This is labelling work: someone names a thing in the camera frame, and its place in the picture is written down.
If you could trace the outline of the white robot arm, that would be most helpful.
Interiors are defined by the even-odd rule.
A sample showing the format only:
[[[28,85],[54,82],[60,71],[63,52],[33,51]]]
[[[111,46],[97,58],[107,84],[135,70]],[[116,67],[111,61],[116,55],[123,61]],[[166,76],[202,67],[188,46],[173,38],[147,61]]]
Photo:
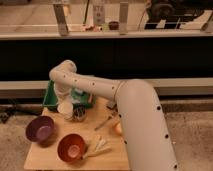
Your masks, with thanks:
[[[77,74],[71,60],[49,72],[61,92],[76,87],[117,104],[132,171],[179,171],[158,95],[142,79],[112,80]]]

